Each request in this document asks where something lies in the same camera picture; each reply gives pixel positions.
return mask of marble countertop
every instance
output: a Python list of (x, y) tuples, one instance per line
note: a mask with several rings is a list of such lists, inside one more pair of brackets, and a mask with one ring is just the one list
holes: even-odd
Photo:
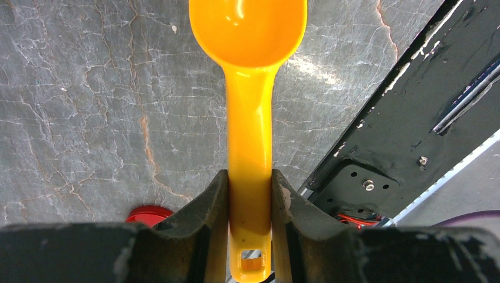
[[(442, 0), (310, 0), (273, 94), (298, 188)], [(173, 211), (226, 167), (220, 67), (186, 0), (0, 0), (0, 226)]]

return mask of bolt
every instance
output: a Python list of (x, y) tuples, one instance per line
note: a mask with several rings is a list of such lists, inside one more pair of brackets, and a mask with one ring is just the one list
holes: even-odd
[(367, 180), (367, 181), (364, 181), (363, 182), (363, 187), (365, 188), (365, 190), (367, 190), (368, 192), (375, 189), (375, 185), (373, 184), (373, 181), (372, 180)]
[(422, 166), (425, 166), (425, 164), (427, 164), (427, 161), (428, 161), (428, 159), (425, 156), (421, 156), (420, 159), (419, 159), (419, 163)]

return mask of yellow measuring spoon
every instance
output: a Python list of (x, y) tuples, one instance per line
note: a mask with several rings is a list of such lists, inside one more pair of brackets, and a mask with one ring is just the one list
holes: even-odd
[[(226, 76), (229, 267), (240, 282), (271, 273), (272, 85), (306, 17), (307, 0), (189, 0), (195, 38)], [(253, 249), (259, 258), (242, 259)]]

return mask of metal bracket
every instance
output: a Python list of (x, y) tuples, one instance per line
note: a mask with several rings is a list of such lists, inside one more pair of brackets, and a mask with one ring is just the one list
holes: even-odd
[(354, 160), (398, 181), (385, 199), (360, 193), (394, 218), (498, 131), (498, 14), (500, 1), (444, 1), (304, 182), (309, 200)]
[(399, 189), (395, 180), (349, 163), (341, 167), (314, 204), (330, 215), (363, 213), (364, 210), (376, 212), (377, 203), (390, 198)]
[(500, 243), (485, 231), (348, 228), (295, 192), (278, 170), (272, 233), (278, 283), (497, 282), (500, 276)]

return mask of red object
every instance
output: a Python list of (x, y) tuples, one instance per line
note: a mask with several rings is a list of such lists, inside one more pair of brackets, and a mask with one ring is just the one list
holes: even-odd
[(342, 217), (340, 219), (340, 222), (349, 221), (349, 222), (358, 224), (358, 229), (361, 229), (361, 227), (359, 225), (374, 226), (374, 225), (378, 224), (378, 221), (365, 221), (365, 220), (361, 220), (361, 219), (356, 219), (354, 217), (351, 217), (351, 216), (348, 216), (348, 215), (345, 215), (345, 214), (342, 214), (342, 213), (339, 213), (338, 215), (340, 217)]
[(126, 222), (139, 221), (151, 228), (172, 214), (172, 211), (161, 206), (144, 205), (131, 211)]

